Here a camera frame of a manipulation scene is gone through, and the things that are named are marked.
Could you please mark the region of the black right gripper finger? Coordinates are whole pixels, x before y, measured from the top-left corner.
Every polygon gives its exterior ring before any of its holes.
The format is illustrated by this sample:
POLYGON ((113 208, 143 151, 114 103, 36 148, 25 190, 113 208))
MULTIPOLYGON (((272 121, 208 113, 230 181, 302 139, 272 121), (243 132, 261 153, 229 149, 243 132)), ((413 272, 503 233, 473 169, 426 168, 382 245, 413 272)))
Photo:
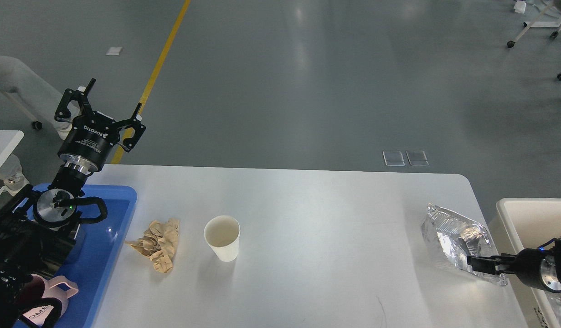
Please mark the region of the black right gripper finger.
POLYGON ((467 255, 467 264, 474 272, 498 276, 499 274, 516 274, 512 264, 515 255, 494 255, 489 257, 467 255))

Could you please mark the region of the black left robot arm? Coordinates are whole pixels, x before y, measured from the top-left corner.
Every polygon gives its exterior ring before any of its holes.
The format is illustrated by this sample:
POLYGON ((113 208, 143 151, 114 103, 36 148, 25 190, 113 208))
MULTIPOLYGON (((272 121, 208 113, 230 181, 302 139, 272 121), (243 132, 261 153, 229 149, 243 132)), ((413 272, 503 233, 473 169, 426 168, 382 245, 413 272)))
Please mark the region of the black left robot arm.
POLYGON ((132 151, 146 131, 142 103, 120 121, 93 110, 88 94, 95 81, 83 90, 66 89, 57 106, 55 120, 72 123, 72 129, 57 153, 63 164, 51 184, 45 191, 25 185, 0 209, 0 328, 18 321, 36 328, 26 313, 40 307, 51 308, 43 327, 59 321, 60 300, 40 296, 22 301, 22 291, 35 274, 53 278, 76 248, 72 230, 107 218, 105 201, 85 196, 83 187, 89 176, 102 170, 113 147, 132 151))

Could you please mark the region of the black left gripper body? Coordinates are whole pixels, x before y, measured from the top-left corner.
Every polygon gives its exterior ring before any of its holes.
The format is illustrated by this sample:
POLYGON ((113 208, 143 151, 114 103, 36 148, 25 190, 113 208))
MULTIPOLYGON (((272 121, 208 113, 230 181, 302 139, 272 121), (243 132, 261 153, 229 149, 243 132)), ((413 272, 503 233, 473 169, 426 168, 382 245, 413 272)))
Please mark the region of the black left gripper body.
POLYGON ((120 139, 121 128, 109 116, 92 112, 76 116, 58 152, 63 166, 80 173, 99 172, 120 139))

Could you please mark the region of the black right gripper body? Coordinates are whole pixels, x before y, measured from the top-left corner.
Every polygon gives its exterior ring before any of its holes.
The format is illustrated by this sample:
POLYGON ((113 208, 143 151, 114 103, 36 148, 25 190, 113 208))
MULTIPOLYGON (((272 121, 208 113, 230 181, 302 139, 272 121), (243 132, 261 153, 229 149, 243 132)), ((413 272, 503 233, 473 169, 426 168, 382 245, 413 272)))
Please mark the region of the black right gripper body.
POLYGON ((561 293, 561 251, 527 248, 512 264, 524 285, 549 293, 561 293))

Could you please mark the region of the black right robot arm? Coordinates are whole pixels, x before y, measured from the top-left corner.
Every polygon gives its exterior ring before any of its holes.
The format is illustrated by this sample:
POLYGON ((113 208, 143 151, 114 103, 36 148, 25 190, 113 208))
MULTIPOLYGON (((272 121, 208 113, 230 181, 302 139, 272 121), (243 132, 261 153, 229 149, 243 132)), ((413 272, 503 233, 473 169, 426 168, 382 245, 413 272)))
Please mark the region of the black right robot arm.
POLYGON ((466 258, 475 272, 495 276, 511 274, 527 287, 561 293, 561 237, 554 237, 536 248, 523 249, 517 255, 468 255, 466 258))

